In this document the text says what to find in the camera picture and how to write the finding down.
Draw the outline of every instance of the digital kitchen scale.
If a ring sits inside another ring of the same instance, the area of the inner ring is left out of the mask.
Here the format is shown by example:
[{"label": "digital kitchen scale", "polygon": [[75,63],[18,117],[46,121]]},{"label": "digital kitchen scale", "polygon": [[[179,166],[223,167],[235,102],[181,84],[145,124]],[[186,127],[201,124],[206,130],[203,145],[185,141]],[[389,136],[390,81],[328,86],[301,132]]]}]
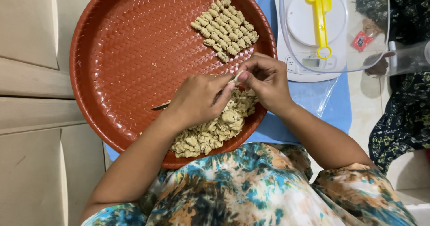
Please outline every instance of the digital kitchen scale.
[{"label": "digital kitchen scale", "polygon": [[[313,5],[306,0],[284,0],[284,9],[280,9],[280,0],[275,0],[278,16],[278,60],[287,64],[288,80],[315,82],[338,77],[346,67],[347,54],[347,9],[344,0],[331,0],[332,8],[325,13],[325,27],[332,55],[321,59],[316,51],[319,48],[315,32],[315,14]],[[285,13],[284,27],[280,10]],[[320,54],[329,56],[329,50]]]}]

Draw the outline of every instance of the floor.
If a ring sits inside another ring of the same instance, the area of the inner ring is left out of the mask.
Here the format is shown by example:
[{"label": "floor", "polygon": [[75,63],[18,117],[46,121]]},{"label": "floor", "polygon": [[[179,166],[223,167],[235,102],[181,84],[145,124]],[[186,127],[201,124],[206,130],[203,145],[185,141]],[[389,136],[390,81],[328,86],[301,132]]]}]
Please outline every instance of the floor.
[{"label": "floor", "polygon": [[[382,116],[390,98],[385,78],[372,78],[362,71],[348,73],[352,109],[349,135],[368,153],[368,136]],[[313,159],[314,180],[322,169]],[[396,159],[387,175],[405,204],[429,203],[430,166],[424,151],[408,153]]]}]

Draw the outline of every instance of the tie-dye dress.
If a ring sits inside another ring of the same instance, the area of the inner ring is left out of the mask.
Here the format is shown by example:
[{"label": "tie-dye dress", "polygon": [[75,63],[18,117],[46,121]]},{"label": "tie-dye dress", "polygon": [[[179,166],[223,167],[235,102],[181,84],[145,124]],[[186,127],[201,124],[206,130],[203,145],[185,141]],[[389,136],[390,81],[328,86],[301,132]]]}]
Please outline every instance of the tie-dye dress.
[{"label": "tie-dye dress", "polygon": [[379,170],[355,163],[311,176],[302,147],[248,143],[161,172],[141,204],[82,225],[416,225]]}]

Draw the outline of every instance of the red woven plastic tray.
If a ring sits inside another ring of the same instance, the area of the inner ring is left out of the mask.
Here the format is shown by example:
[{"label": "red woven plastic tray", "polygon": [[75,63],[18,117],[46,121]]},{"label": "red woven plastic tray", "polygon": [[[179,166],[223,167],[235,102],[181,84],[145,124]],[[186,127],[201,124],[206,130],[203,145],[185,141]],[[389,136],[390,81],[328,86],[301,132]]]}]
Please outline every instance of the red woven plastic tray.
[{"label": "red woven plastic tray", "polygon": [[[150,108],[171,99],[189,75],[233,73],[255,51],[277,57],[260,7],[254,0],[232,0],[260,39],[229,63],[221,63],[190,26],[213,1],[91,0],[83,11],[71,43],[72,88],[85,119],[116,151],[130,146],[160,113]],[[265,114],[257,104],[242,132],[210,155],[236,149]],[[168,152],[162,166],[180,168],[195,159]]]}]

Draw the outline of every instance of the yellow plastic spatula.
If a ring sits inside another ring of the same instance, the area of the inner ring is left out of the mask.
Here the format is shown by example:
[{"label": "yellow plastic spatula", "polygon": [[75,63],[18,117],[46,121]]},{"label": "yellow plastic spatula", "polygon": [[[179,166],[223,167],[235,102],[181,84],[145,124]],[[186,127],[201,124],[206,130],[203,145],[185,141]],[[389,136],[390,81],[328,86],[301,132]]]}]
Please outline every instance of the yellow plastic spatula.
[{"label": "yellow plastic spatula", "polygon": [[[331,56],[331,48],[327,44],[327,32],[325,28],[325,12],[331,9],[331,0],[307,0],[314,4],[316,11],[316,30],[319,32],[320,47],[318,48],[316,54],[321,59],[327,59]],[[330,50],[330,54],[327,57],[320,56],[321,48],[327,48]]]}]

